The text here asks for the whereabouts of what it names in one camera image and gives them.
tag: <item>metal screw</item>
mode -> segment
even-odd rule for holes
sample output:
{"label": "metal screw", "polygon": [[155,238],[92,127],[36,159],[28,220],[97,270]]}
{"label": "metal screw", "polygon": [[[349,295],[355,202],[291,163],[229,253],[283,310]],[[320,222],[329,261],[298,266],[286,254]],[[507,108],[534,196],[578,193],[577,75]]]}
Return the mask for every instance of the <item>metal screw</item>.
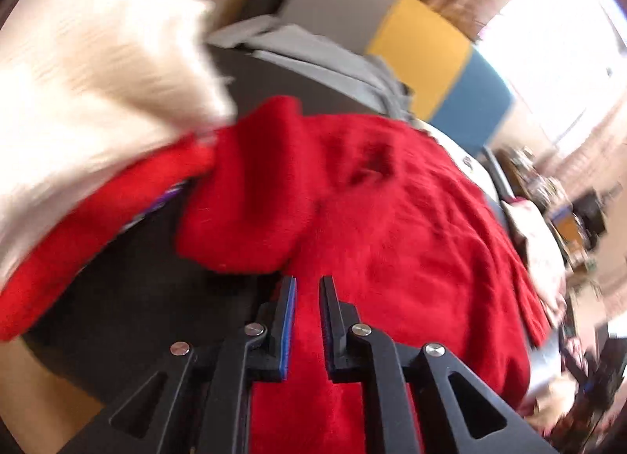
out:
{"label": "metal screw", "polygon": [[170,346],[170,353],[176,355],[177,357],[187,355],[189,353],[189,350],[189,344],[187,344],[185,341],[178,341]]}
{"label": "metal screw", "polygon": [[446,353],[446,348],[441,344],[432,342],[424,347],[424,352],[431,357],[441,357]]}
{"label": "metal screw", "polygon": [[358,335],[359,337],[366,337],[367,335],[372,334],[370,325],[366,325],[365,323],[355,323],[350,329],[353,334]]}
{"label": "metal screw", "polygon": [[261,335],[265,330],[266,327],[264,327],[261,323],[249,323],[244,327],[244,332],[246,332],[246,335],[249,335],[251,337]]}

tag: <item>gray fabric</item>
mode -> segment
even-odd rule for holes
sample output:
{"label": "gray fabric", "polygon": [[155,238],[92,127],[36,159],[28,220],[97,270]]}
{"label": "gray fabric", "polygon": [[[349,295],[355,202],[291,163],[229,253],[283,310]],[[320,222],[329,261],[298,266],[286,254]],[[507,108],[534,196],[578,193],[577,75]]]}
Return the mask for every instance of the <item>gray fabric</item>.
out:
{"label": "gray fabric", "polygon": [[209,35],[208,43],[243,45],[256,51],[255,57],[316,80],[373,111],[394,120],[412,119],[412,97],[382,58],[355,55],[293,24],[273,29],[275,22],[272,17],[255,17]]}
{"label": "gray fabric", "polygon": [[396,0],[286,0],[281,20],[314,35],[324,35],[345,49],[365,54],[383,18]]}

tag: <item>wooden floor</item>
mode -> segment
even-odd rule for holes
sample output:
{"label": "wooden floor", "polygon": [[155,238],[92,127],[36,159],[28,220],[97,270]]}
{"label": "wooden floor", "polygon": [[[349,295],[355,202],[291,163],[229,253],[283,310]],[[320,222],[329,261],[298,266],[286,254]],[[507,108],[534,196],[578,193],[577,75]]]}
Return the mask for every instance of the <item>wooden floor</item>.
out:
{"label": "wooden floor", "polygon": [[48,372],[21,339],[0,343],[0,416],[26,454],[56,454],[100,403]]}

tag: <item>yellow panel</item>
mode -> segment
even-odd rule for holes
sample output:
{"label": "yellow panel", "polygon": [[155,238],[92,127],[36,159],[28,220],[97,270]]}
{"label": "yellow panel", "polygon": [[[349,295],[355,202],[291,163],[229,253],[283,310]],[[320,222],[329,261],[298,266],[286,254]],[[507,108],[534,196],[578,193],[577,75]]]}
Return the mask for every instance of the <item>yellow panel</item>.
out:
{"label": "yellow panel", "polygon": [[418,0],[397,0],[368,46],[416,94],[416,118],[428,121],[446,98],[471,54],[470,41]]}

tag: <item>red garment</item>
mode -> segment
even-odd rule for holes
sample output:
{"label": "red garment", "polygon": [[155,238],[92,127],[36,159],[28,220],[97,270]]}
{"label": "red garment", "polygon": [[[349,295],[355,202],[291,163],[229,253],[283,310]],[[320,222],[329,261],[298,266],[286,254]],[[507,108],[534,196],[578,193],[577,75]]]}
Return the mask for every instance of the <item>red garment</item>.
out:
{"label": "red garment", "polygon": [[175,183],[211,169],[214,148],[189,137],[126,168],[43,239],[0,293],[0,341],[26,332],[74,276]]}
{"label": "red garment", "polygon": [[297,278],[288,380],[253,400],[255,454],[362,453],[358,385],[325,373],[318,280],[413,346],[444,343],[511,405],[529,382],[519,317],[549,332],[529,277],[480,189],[429,136],[378,116],[300,116],[275,98],[221,130],[178,251],[229,273]]}

